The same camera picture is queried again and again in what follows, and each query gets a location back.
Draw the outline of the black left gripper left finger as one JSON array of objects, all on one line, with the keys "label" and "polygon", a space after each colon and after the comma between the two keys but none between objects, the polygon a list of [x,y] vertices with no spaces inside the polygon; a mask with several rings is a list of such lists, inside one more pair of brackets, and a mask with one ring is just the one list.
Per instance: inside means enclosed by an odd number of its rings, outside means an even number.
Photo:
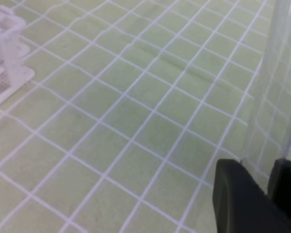
[{"label": "black left gripper left finger", "polygon": [[217,161],[212,203],[219,233],[291,233],[291,220],[235,160]]}]

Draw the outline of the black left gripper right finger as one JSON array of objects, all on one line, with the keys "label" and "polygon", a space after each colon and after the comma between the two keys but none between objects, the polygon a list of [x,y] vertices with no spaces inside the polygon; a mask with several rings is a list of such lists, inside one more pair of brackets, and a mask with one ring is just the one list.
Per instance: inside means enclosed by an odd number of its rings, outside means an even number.
[{"label": "black left gripper right finger", "polygon": [[268,196],[291,219],[291,161],[284,158],[274,162],[269,181]]}]

